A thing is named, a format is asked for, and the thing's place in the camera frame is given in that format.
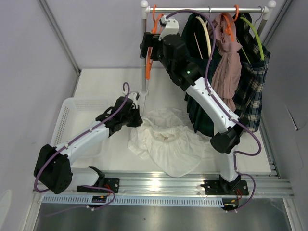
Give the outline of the orange plastic hanger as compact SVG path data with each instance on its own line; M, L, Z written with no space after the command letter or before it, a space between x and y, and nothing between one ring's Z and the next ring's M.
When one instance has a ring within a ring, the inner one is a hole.
M152 34L156 34L157 33L157 28L158 28L159 20L164 15L163 13L160 13L158 16L156 16L155 10L156 10L156 4L153 6L153 12L152 12L152 20L153 20L153 23L154 23L154 26L153 26L153 28L151 30ZM152 64L153 64L153 60L151 59L151 54L152 54L152 48L149 48L148 49L148 53L147 53L147 59L146 59L146 72L145 72L146 80L150 79L150 71L152 69Z

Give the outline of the white cloth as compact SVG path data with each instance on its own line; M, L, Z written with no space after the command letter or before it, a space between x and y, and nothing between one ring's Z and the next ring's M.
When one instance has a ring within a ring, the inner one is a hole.
M209 138L192 128L188 114L182 110L153 110L131 130L128 148L143 160L152 159L169 176L182 177L202 161L213 159Z

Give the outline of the cream hanger with metal hook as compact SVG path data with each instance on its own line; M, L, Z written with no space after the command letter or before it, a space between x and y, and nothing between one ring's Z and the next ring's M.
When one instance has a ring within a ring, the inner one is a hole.
M208 21L196 13L192 15L192 18L192 56L200 60L208 59L212 52Z

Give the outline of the green plaid skirt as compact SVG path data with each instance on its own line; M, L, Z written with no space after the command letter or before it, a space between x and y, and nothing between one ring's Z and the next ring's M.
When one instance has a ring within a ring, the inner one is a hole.
M219 112L218 106L214 104L213 99L205 86L204 76L207 75L208 83L211 84L212 77L215 70L221 60L221 56L218 53L218 48L212 47L211 55L208 59L200 60L192 56L193 29L192 29L192 15L188 18L188 21L182 32L182 40L185 42L188 50L188 60L195 63L200 70L200 78L196 81L195 86L191 86L187 89L185 95L185 101L187 102L187 113L189 119L193 124L194 132L200 132L205 136L213 137L215 135L214 122L212 117L220 122L222 119L218 116L222 116L223 113Z

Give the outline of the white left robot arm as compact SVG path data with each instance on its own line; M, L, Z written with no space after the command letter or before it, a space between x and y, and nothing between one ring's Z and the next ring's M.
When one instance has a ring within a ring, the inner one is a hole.
M119 97L115 105L97 116L89 128L58 146L46 144L41 148L34 169L35 191L44 192L38 188L41 182L54 194L60 194L70 187L100 192L104 188L104 174L93 166L73 168L72 164L122 127L136 128L141 124L138 95L131 93Z

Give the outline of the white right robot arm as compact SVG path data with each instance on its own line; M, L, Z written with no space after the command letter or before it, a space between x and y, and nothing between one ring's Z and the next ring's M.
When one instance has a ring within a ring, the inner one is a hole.
M235 152L243 133L243 128L238 125L239 117L210 87L204 72L189 57L179 34L160 38L159 34L146 32L140 44L141 58L146 57L149 48L153 49L152 58L161 62L172 82L191 96L213 121L218 132L210 143L221 153L219 187L222 194L231 194L241 180L234 166Z

